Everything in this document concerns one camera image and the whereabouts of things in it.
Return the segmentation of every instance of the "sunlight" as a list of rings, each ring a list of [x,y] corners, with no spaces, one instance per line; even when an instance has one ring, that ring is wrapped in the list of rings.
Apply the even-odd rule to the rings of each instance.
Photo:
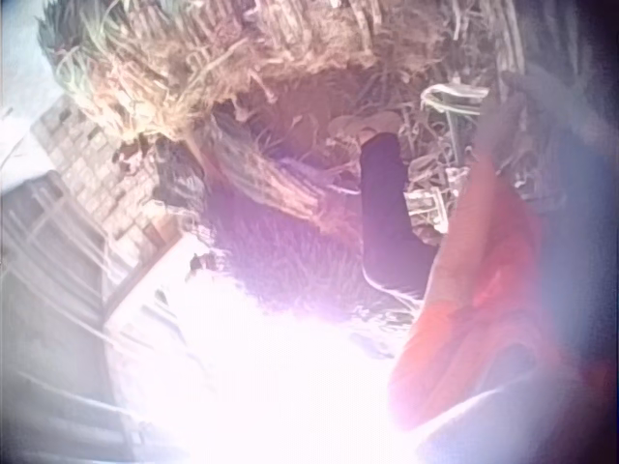
[[[195,462],[393,462],[388,362],[367,357],[336,327],[263,315],[220,277],[200,275],[171,293],[217,387],[209,412],[183,408]]]

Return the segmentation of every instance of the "red fabric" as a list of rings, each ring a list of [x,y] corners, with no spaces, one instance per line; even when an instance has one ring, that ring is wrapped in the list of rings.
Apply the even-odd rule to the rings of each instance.
[[[494,205],[473,307],[426,307],[392,373],[390,403],[400,428],[466,399],[509,343],[522,343],[542,363],[559,358],[534,294],[541,222],[502,180]]]

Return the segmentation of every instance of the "person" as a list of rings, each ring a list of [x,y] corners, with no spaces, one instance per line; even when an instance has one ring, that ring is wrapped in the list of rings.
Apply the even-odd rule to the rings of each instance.
[[[559,87],[556,82],[546,78],[547,74],[544,76],[543,79],[536,79],[536,76],[520,77],[510,74],[506,76],[506,81],[533,97],[542,106],[545,105],[545,109],[549,109],[551,113],[561,113],[554,116],[563,128],[559,132],[562,137],[560,139],[564,141],[563,148],[569,152],[570,157],[570,161],[563,166],[565,170],[571,170],[564,173],[568,177],[568,204],[572,205],[566,208],[566,213],[570,218],[577,218],[574,216],[574,207],[582,207],[578,202],[582,200],[587,184],[597,181],[596,175],[607,177],[600,173],[595,174],[595,167],[588,168],[589,172],[577,168],[597,164],[596,160],[591,162],[583,155],[587,157],[591,151],[601,151],[600,147],[604,147],[607,155],[612,150],[608,149],[611,146],[608,141],[612,140],[613,136],[608,129],[600,129],[600,119],[590,116],[590,112],[578,120],[579,124],[575,125],[578,130],[566,134],[566,129],[571,129],[575,123],[574,117],[566,117],[566,108],[562,105],[568,104],[573,115],[577,114],[575,109],[578,105],[574,104],[574,99],[566,99],[569,92],[562,93],[557,90]],[[553,87],[551,91],[545,90],[548,82],[551,82]],[[554,98],[558,98],[557,93],[561,94],[560,102],[554,101]],[[573,343],[573,346],[560,343],[556,336],[557,324],[553,322],[556,322],[555,319],[561,320],[561,314],[544,311],[545,304],[557,308],[566,301],[561,298],[561,293],[567,294],[568,298],[571,294],[573,296],[578,293],[574,292],[574,289],[578,288],[577,282],[567,278],[565,273],[551,277],[553,273],[561,271],[559,268],[562,263],[557,256],[571,254],[572,264],[578,264],[577,260],[580,260],[579,264],[597,264],[601,272],[609,272],[612,276],[608,260],[598,260],[596,263],[587,258],[586,253],[574,253],[571,249],[574,245],[586,244],[579,248],[599,250],[602,247],[612,256],[612,241],[608,240],[607,232],[604,236],[604,232],[598,230],[601,228],[594,222],[591,228],[596,230],[583,234],[582,226],[574,227],[571,233],[566,234],[569,239],[554,241],[553,246],[547,246],[548,243],[543,241],[543,224],[540,219],[505,180],[495,175],[494,158],[509,149],[524,103],[525,99],[521,94],[510,98],[504,105],[498,105],[492,98],[486,99],[474,144],[477,160],[471,170],[469,185],[450,219],[449,233],[435,256],[431,272],[427,273],[427,280],[425,271],[427,261],[431,261],[433,257],[431,250],[415,246],[416,252],[409,253],[413,248],[405,245],[406,251],[398,253],[399,244],[414,244],[416,241],[411,237],[405,206],[398,200],[401,197],[401,190],[397,192],[400,184],[394,182],[397,177],[393,173],[398,171],[396,166],[401,165],[398,160],[398,140],[395,136],[397,131],[393,130],[397,125],[393,122],[391,125],[377,124],[377,121],[382,120],[384,123],[389,119],[384,116],[356,121],[354,125],[348,122],[350,127],[354,126],[353,129],[357,131],[359,141],[363,144],[362,195],[369,196],[362,197],[363,206],[368,205],[368,209],[364,211],[364,226],[368,225],[369,228],[364,230],[364,240],[369,238],[365,241],[366,258],[370,258],[365,261],[369,280],[387,291],[395,291],[397,295],[403,294],[408,298],[419,294],[424,283],[428,282],[422,314],[411,329],[411,335],[398,358],[390,382],[390,403],[397,424],[404,430],[415,429],[424,423],[449,424],[437,428],[438,432],[429,440],[435,445],[445,444],[445,440],[440,440],[441,434],[450,437],[448,442],[455,443],[459,438],[459,443],[480,444],[480,440],[484,440],[487,433],[478,433],[476,442],[472,440],[475,437],[471,437],[468,432],[479,432],[479,426],[475,425],[484,422],[480,420],[483,418],[486,419],[486,432],[494,430],[501,435],[500,431],[503,430],[503,439],[510,434],[510,430],[520,432],[521,440],[504,440],[505,446],[486,447],[486,451],[493,451],[486,453],[487,460],[481,459],[479,453],[469,454],[467,459],[463,459],[463,449],[460,447],[457,452],[459,457],[452,462],[468,462],[469,459],[476,462],[480,462],[480,459],[481,462],[529,462],[526,459],[530,458],[531,454],[527,457],[525,453],[518,453],[517,450],[522,446],[536,449],[533,445],[543,442],[543,437],[548,439],[552,436],[556,442],[558,435],[555,433],[554,424],[560,421],[560,414],[565,412],[568,405],[581,404],[580,409],[575,408],[575,416],[581,419],[589,418],[580,421],[580,428],[568,427],[569,431],[582,432],[583,424],[591,424],[599,418],[600,404],[607,404],[608,393],[612,390],[607,382],[599,381],[600,376],[587,377],[583,374],[582,367],[596,360],[585,355],[585,348],[591,345],[594,337],[583,336],[581,339],[586,342]],[[587,126],[594,130],[585,130]],[[574,145],[575,137],[584,138],[580,145],[584,144],[586,148],[578,146],[578,152]],[[368,160],[377,160],[374,166],[384,176],[382,180],[381,175],[367,171]],[[385,172],[388,172],[391,166],[393,177],[390,182]],[[570,185],[570,181],[578,176],[580,180]],[[377,188],[382,189],[382,194],[368,189],[368,186],[372,186],[368,178],[376,182],[375,186],[384,186]],[[603,196],[602,203],[604,200],[612,203],[612,195],[608,197],[608,183],[599,184],[604,187],[594,190]],[[387,198],[393,202],[391,205],[387,204]],[[608,211],[610,214],[606,216],[612,218],[614,213],[613,209],[596,208],[596,203],[591,203],[587,211],[591,214],[589,218],[595,215],[598,215],[598,218],[603,217],[603,213]],[[381,219],[380,222],[372,225],[377,218]],[[604,230],[609,229],[612,233],[612,223],[609,220],[602,223],[606,226]],[[603,239],[601,244],[597,241],[600,238]],[[550,253],[545,258],[544,266],[540,266],[542,245],[554,248],[554,255]],[[392,256],[402,257],[392,260]],[[568,287],[559,290],[558,298],[555,292],[547,292],[546,298],[541,298],[540,282],[550,281],[561,281]],[[581,278],[581,281],[589,287],[596,286],[596,282],[591,279]],[[611,288],[616,286],[608,285],[608,282],[608,276],[605,275],[601,282],[602,291],[597,292],[603,298],[595,298],[596,292],[591,289],[580,291],[581,298],[577,300],[584,305],[581,309],[588,309],[587,305],[598,307],[600,302],[608,302],[608,296],[612,295]],[[580,313],[580,321],[591,321],[595,317],[593,310],[581,310]],[[602,313],[609,317],[614,314],[616,320],[616,306],[609,309],[602,304]],[[578,311],[571,309],[563,314],[563,319],[577,314]],[[612,338],[616,325],[611,327],[606,326],[602,331],[608,335],[606,338]],[[605,362],[606,380],[608,360],[611,356],[606,344],[598,357],[598,360]],[[582,399],[586,396],[582,390],[591,393],[593,399]],[[530,414],[514,415],[514,401]],[[445,416],[450,412],[457,418],[468,419],[458,421],[451,417],[445,422]],[[513,427],[510,420],[501,417],[505,414],[513,416]],[[547,418],[547,421],[541,420],[542,417]],[[574,433],[570,435],[565,430],[561,433],[563,438],[574,437]],[[572,450],[568,446],[557,448],[563,451],[561,455],[564,457],[569,454],[567,450]],[[554,454],[556,457],[560,453],[557,451]],[[444,452],[438,455],[441,457],[432,462],[449,462],[449,459],[445,460]]]
[[[374,287],[415,306],[426,292],[436,247],[411,228],[403,196],[408,173],[399,156],[400,117],[382,112],[368,118],[336,118],[331,135],[357,138],[362,145],[361,203],[364,273]]]

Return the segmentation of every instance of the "orange fabric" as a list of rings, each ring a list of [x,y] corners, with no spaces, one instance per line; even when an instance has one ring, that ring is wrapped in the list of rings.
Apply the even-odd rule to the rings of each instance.
[[[499,181],[497,190],[473,307],[425,307],[392,373],[390,403],[403,429],[466,399],[512,344],[524,345],[538,363],[559,361],[533,294],[540,222],[510,186]]]

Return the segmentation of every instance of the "black pants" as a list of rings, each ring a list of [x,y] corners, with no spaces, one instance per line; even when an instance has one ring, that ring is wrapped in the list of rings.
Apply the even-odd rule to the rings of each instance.
[[[380,133],[361,153],[361,201],[366,279],[404,303],[424,296],[436,248],[411,228],[404,200],[406,168],[398,138]]]
[[[612,166],[559,134],[566,208],[551,218],[541,294],[564,345],[593,361],[616,355],[617,197]],[[373,286],[405,303],[422,298],[436,249],[412,232],[398,138],[381,133],[361,154],[364,266]]]

